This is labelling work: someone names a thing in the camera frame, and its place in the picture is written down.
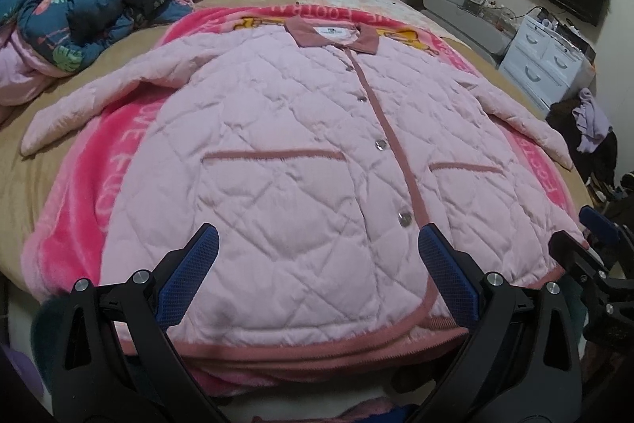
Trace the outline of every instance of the pink quilted jacket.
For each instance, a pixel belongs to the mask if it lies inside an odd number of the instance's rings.
[[[141,80],[182,88],[132,159],[101,282],[151,270],[214,224],[218,260],[169,331],[188,356],[303,360],[404,337],[432,346],[449,314],[418,256],[430,221],[516,285],[554,270],[554,231],[582,240],[489,115],[571,167],[559,134],[486,79],[364,25],[295,17],[181,38],[38,114],[23,152]]]

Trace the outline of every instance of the pink bedding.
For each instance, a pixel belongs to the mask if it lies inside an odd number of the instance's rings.
[[[264,23],[274,24],[277,23],[276,17],[295,14],[298,9],[289,7],[286,11],[279,8],[204,10],[193,13],[173,25],[158,45],[166,45],[182,36],[201,32],[226,31],[227,25],[233,29],[236,19],[242,19],[242,25],[245,27],[260,24],[262,19],[270,19]],[[300,14],[317,15],[319,18],[330,20],[350,20],[354,17],[367,20],[374,17],[349,10],[310,6],[301,7]],[[388,19],[380,20],[381,26],[389,27],[390,23]],[[393,25],[395,29],[402,29],[398,23]],[[395,37],[404,38],[402,33],[396,34]],[[451,64],[452,67],[478,75],[470,64],[433,34],[419,33],[417,42],[421,50]],[[62,164],[36,230],[26,242],[22,255],[23,274],[36,297],[43,299],[55,293],[68,291],[74,281],[81,277],[91,278],[94,283],[99,283],[101,253],[109,228],[110,214],[123,177],[148,127],[172,92],[171,89],[153,85],[137,88],[125,98],[107,107],[80,134]],[[548,199],[575,218],[574,207],[565,183],[560,179],[554,164],[543,149],[505,123],[496,121],[496,124],[503,129],[520,163],[539,180]],[[555,270],[549,277],[555,278],[559,274],[560,271]],[[442,322],[437,324],[441,325],[439,328],[451,327],[450,322],[444,325]],[[451,342],[462,333],[460,329],[448,331],[437,345]],[[391,348],[392,355],[400,345],[398,342],[394,343]],[[389,363],[391,355],[387,354],[386,350],[379,350],[375,355],[376,363]],[[315,369],[327,370],[328,360],[322,362],[323,367]],[[244,372],[227,371],[222,365],[214,367],[210,363],[197,365],[212,374],[210,379],[201,382],[206,383],[208,389],[216,395],[238,392],[254,386],[271,385],[278,379],[307,378],[305,372],[302,372],[305,364],[301,362],[284,368],[279,364],[269,364],[267,367],[257,365],[258,367],[253,368],[258,371],[257,373],[248,373],[248,367]],[[340,361],[332,365],[335,366],[358,368],[359,362],[357,359],[351,360],[349,364]],[[267,368],[270,374],[264,375],[262,372]],[[314,373],[308,378],[316,379],[321,375],[322,373]]]

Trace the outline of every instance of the white drawer cabinet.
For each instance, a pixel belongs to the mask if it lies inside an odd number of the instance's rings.
[[[500,71],[546,115],[550,105],[589,86],[595,72],[579,49],[526,16]]]

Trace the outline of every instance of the beige bed sheet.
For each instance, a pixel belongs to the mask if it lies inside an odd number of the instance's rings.
[[[284,6],[294,4],[296,1],[203,0],[198,6]],[[29,123],[39,110],[150,50],[165,31],[166,26],[163,26],[144,29],[128,36],[102,53],[88,69],[72,78],[55,83],[30,105],[17,109],[0,126],[0,272],[21,289],[26,289],[20,267],[20,254],[24,240],[33,231],[61,161],[75,140],[75,136],[70,135],[50,145],[34,157],[22,158],[18,149]],[[531,109],[523,95],[473,51],[458,42],[452,40],[448,42],[489,78],[491,83]],[[577,206],[590,204],[579,175],[576,172],[564,170],[562,174]]]

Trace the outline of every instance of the pink blanket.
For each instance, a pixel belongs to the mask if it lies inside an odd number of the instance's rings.
[[[374,15],[344,9],[302,6],[265,9],[210,9],[185,17],[173,25],[158,45],[200,32],[276,24],[294,14],[321,19],[373,23]],[[408,40],[403,26],[381,19],[382,26],[392,24],[394,38],[420,46],[457,69],[477,75],[477,71],[435,35],[418,31],[416,42]],[[155,119],[171,90],[156,86],[138,88],[125,99],[110,105],[81,132],[65,158],[53,190],[45,204],[34,234],[25,244],[22,269],[32,293],[43,299],[69,291],[77,278],[99,283],[101,252],[107,235],[110,214],[128,165],[149,125]],[[575,218],[574,206],[565,183],[554,164],[535,143],[499,123],[521,163],[540,181],[549,199]],[[286,373],[270,376],[249,375],[236,371],[213,371],[203,380],[214,394],[228,394],[249,387],[271,385]]]

